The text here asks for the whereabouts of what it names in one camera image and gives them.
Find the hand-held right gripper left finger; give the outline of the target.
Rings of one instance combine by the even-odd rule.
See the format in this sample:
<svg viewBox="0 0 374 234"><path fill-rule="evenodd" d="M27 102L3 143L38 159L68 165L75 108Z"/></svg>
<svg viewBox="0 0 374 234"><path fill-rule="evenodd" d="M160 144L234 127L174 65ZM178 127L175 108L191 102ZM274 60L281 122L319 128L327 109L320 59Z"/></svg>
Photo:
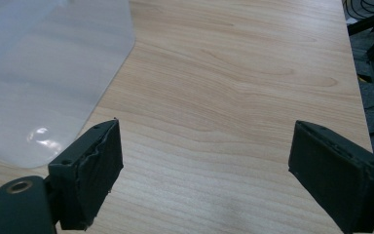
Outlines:
<svg viewBox="0 0 374 234"><path fill-rule="evenodd" d="M60 195L61 228L90 227L123 167L116 119L89 128L61 152L48 165L51 188Z"/></svg>

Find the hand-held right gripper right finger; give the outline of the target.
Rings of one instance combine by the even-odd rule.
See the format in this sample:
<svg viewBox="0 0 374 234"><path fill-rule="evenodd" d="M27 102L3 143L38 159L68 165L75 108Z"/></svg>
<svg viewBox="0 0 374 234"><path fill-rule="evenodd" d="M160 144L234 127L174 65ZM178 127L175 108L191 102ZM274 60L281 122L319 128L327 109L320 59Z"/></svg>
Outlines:
<svg viewBox="0 0 374 234"><path fill-rule="evenodd" d="M298 120L288 167L344 234L374 231L374 154Z"/></svg>

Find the clear plastic drawer cabinet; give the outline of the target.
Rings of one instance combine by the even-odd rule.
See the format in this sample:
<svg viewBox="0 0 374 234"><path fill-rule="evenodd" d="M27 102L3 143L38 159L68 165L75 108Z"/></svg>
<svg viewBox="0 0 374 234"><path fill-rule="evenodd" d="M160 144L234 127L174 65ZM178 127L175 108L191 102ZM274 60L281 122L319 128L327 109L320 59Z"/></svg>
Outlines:
<svg viewBox="0 0 374 234"><path fill-rule="evenodd" d="M69 146L134 42L130 0L0 0L0 162Z"/></svg>

